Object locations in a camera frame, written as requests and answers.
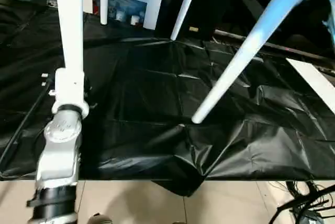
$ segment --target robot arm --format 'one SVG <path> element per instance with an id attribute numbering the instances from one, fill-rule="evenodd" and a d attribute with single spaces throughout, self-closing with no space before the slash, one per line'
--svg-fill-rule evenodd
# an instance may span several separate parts
<path id="1" fill-rule="evenodd" d="M 84 100 L 83 0 L 57 0 L 64 68 L 56 70 L 53 120 L 44 129 L 46 146 L 37 166 L 30 224 L 77 223 L 75 212 Z"/>

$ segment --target beige floor tile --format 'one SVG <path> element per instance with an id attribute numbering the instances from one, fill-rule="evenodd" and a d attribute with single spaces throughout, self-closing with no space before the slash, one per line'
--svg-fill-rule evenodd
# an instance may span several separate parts
<path id="1" fill-rule="evenodd" d="M 286 190 L 285 182 L 261 181 L 257 182 L 269 217 L 276 213 L 277 207 L 293 199 L 291 194 Z M 283 211 L 277 218 L 277 224 L 294 224 L 294 217 L 289 210 Z"/>
<path id="2" fill-rule="evenodd" d="M 97 212 L 117 224 L 185 222 L 183 198 L 148 181 L 86 181 L 79 224 Z"/>
<path id="3" fill-rule="evenodd" d="M 81 199 L 84 181 L 77 187 L 77 207 Z M 0 182 L 0 223 L 24 224 L 31 218 L 32 209 L 26 207 L 27 200 L 35 192 L 35 181 Z"/>
<path id="4" fill-rule="evenodd" d="M 256 182 L 205 182 L 185 198 L 187 224 L 267 224 L 269 215 Z"/>

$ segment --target black plastic sheet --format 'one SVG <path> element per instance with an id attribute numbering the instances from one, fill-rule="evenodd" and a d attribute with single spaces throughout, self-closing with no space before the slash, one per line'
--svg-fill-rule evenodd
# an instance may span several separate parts
<path id="1" fill-rule="evenodd" d="M 285 59 L 259 54 L 195 125 L 191 116 L 235 47 L 84 21 L 93 89 L 81 179 L 153 180 L 180 195 L 204 180 L 335 179 L 335 115 Z M 0 5 L 0 40 L 1 153 L 41 92 L 41 73 L 62 65 L 57 11 Z M 48 96 L 24 129 L 0 179 L 34 178 L 53 102 Z"/>

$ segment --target black wire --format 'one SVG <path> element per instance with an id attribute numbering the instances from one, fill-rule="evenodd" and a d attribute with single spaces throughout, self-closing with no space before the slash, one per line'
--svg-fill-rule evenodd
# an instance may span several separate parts
<path id="1" fill-rule="evenodd" d="M 334 206 L 319 208 L 319 209 L 317 209 L 317 212 L 326 211 L 326 210 L 330 210 L 330 209 L 334 209 L 334 208 L 335 208 Z"/>
<path id="2" fill-rule="evenodd" d="M 274 187 L 274 188 L 277 188 L 277 189 L 279 189 L 279 190 L 281 190 L 281 191 L 283 191 L 283 192 L 288 192 L 288 190 L 287 190 L 287 188 L 283 185 L 283 184 L 281 184 L 281 183 L 279 183 L 284 189 L 282 189 L 282 188 L 280 188 L 280 187 L 277 187 L 277 186 L 275 186 L 275 185 L 272 185 L 271 183 L 270 183 L 270 181 L 268 181 L 268 183 L 269 183 L 269 185 L 271 185 L 272 187 Z"/>
<path id="3" fill-rule="evenodd" d="M 313 181 L 307 181 L 306 185 L 309 189 L 309 193 L 315 193 L 317 191 L 319 191 L 318 187 L 322 187 L 320 185 L 316 185 Z M 301 191 L 298 188 L 297 182 L 286 182 L 286 186 L 288 188 L 288 191 L 290 192 L 290 194 L 294 197 L 297 198 L 299 196 L 302 196 L 303 194 L 301 193 Z M 321 196 L 319 198 L 316 199 L 316 203 L 313 204 L 312 206 L 309 207 L 309 209 L 312 209 L 316 206 L 324 206 L 326 203 L 328 203 L 329 201 L 325 199 L 325 196 Z M 301 209 L 301 206 L 296 206 L 295 207 L 295 212 L 297 209 Z"/>
<path id="4" fill-rule="evenodd" d="M 290 194 L 293 196 L 294 199 L 303 197 L 303 194 L 300 192 L 298 188 L 298 183 L 296 181 L 286 182 L 286 186 L 288 188 L 288 191 L 290 192 Z M 301 209 L 302 209 L 301 205 L 296 205 L 292 207 L 294 216 L 296 216 L 296 214 L 299 213 Z"/>
<path id="5" fill-rule="evenodd" d="M 39 130 L 39 132 L 36 134 L 35 138 L 34 138 L 33 141 L 32 141 L 32 144 L 31 144 L 32 157 L 33 157 L 35 163 L 38 163 L 38 157 L 37 157 L 36 150 L 35 150 L 36 143 L 37 143 L 37 140 L 39 139 L 39 137 L 41 136 L 41 134 L 44 132 L 44 128 L 45 128 L 45 127 L 46 127 L 46 125 L 44 125 L 44 126 Z"/>
<path id="6" fill-rule="evenodd" d="M 335 215 L 331 215 L 331 216 L 323 216 L 322 218 L 323 219 L 329 219 L 329 218 L 334 218 L 335 217 Z"/>
<path id="7" fill-rule="evenodd" d="M 3 165 L 4 160 L 6 158 L 6 154 L 9 152 L 9 150 L 12 147 L 13 143 L 16 140 L 19 139 L 19 137 L 21 135 L 21 132 L 23 131 L 24 127 L 27 125 L 27 122 L 30 119 L 30 117 L 35 114 L 34 112 L 37 110 L 37 108 L 39 107 L 39 105 L 42 103 L 45 95 L 48 93 L 48 91 L 50 89 L 50 85 L 51 85 L 51 82 L 47 82 L 47 84 L 45 85 L 44 89 L 39 94 L 38 98 L 33 103 L 33 105 L 31 106 L 30 110 L 27 112 L 27 114 L 23 118 L 22 122 L 20 123 L 20 125 L 18 126 L 18 128 L 16 129 L 16 131 L 14 132 L 14 134 L 12 135 L 12 137 L 10 138 L 9 142 L 7 143 L 4 152 L 0 156 L 0 169 L 2 168 L 2 165 Z"/>
<path id="8" fill-rule="evenodd" d="M 305 208 L 308 209 L 308 207 L 316 200 L 318 199 L 319 197 L 323 196 L 323 195 L 326 195 L 326 194 L 329 194 L 331 192 L 334 192 L 335 191 L 335 185 L 332 185 L 332 186 L 329 186 L 323 190 L 320 190 L 320 191 L 316 191 L 316 192 L 312 192 L 308 195 L 301 195 L 299 196 L 298 198 L 295 198 L 293 200 L 290 200 L 289 202 L 281 205 L 280 207 L 277 207 L 277 211 L 276 213 L 273 215 L 273 217 L 271 218 L 269 224 L 273 224 L 274 221 L 276 220 L 276 218 L 279 216 L 279 214 L 286 210 L 286 209 L 289 209 L 289 208 L 294 208 L 296 206 L 299 206 L 299 205 L 302 205 L 302 204 L 305 204 Z M 304 211 L 300 211 L 299 215 L 300 215 L 300 219 L 302 217 L 302 214 L 303 214 Z"/>
<path id="9" fill-rule="evenodd" d="M 293 213 L 293 214 L 297 214 L 297 213 L 299 213 L 299 212 L 294 212 L 292 209 L 289 211 L 289 212 L 291 212 L 291 213 Z M 310 220 L 314 220 L 314 221 L 318 221 L 318 219 L 316 219 L 315 217 L 312 217 L 312 216 L 305 216 L 307 219 L 310 219 Z"/>
<path id="10" fill-rule="evenodd" d="M 313 208 L 313 211 L 316 211 L 316 210 L 315 210 L 316 207 L 324 206 L 324 205 L 325 205 L 326 203 L 328 203 L 328 202 L 329 202 L 329 200 L 326 199 L 326 200 L 324 200 L 324 201 L 315 203 L 315 204 L 313 204 L 313 205 L 310 205 L 310 206 L 309 206 L 309 209 L 312 209 L 312 208 Z"/>
<path id="11" fill-rule="evenodd" d="M 321 187 L 322 189 L 325 189 L 325 187 L 324 186 L 322 186 L 322 185 L 316 185 L 317 187 Z M 333 196 L 331 195 L 331 193 L 329 193 L 328 194 L 329 195 L 329 197 L 330 197 L 330 199 L 331 199 L 331 204 L 330 204 L 330 206 L 332 207 L 333 205 L 334 205 L 334 200 L 333 200 Z"/>

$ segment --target black tarp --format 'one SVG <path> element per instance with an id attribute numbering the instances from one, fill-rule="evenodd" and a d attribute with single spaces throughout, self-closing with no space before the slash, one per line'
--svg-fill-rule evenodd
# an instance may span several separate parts
<path id="1" fill-rule="evenodd" d="M 57 11 L 1 2 L 0 153 L 43 89 L 41 74 L 62 64 Z M 180 195 L 204 180 L 335 179 L 335 115 L 285 59 L 258 54 L 195 125 L 192 114 L 235 47 L 84 21 L 93 89 L 81 179 L 153 180 Z M 13 145 L 0 179 L 34 178 L 53 101 L 45 98 Z"/>

